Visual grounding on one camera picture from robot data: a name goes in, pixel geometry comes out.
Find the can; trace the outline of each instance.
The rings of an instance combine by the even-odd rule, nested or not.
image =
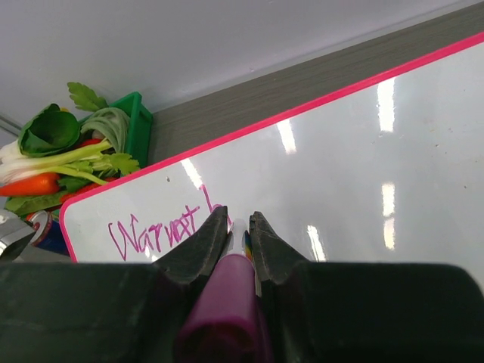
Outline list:
[[[66,242],[62,236],[61,227],[52,218],[50,212],[41,210],[33,213],[26,219],[32,223],[33,229],[36,230],[32,240],[30,240],[32,246],[69,256]]]

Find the gray wooden surface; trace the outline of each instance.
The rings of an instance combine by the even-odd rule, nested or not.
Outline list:
[[[396,67],[484,31],[484,2],[155,114],[149,162]]]

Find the can lid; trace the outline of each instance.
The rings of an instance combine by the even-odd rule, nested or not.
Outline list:
[[[45,210],[40,210],[31,216],[27,217],[27,221],[33,224],[33,229],[36,233],[33,235],[30,244],[36,246],[40,243],[47,235],[49,229],[52,226],[52,216],[49,212]]]

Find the basket of vegetables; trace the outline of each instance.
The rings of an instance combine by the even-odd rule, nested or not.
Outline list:
[[[0,196],[5,209],[24,217],[59,209],[69,198],[146,166],[152,115],[131,93],[108,105],[89,87],[67,84],[80,110],[78,121],[50,104],[18,139],[0,149]]]

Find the marker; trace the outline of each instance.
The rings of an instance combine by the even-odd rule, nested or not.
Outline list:
[[[247,226],[236,219],[222,256],[175,339],[175,361],[271,363],[271,344],[245,251]]]

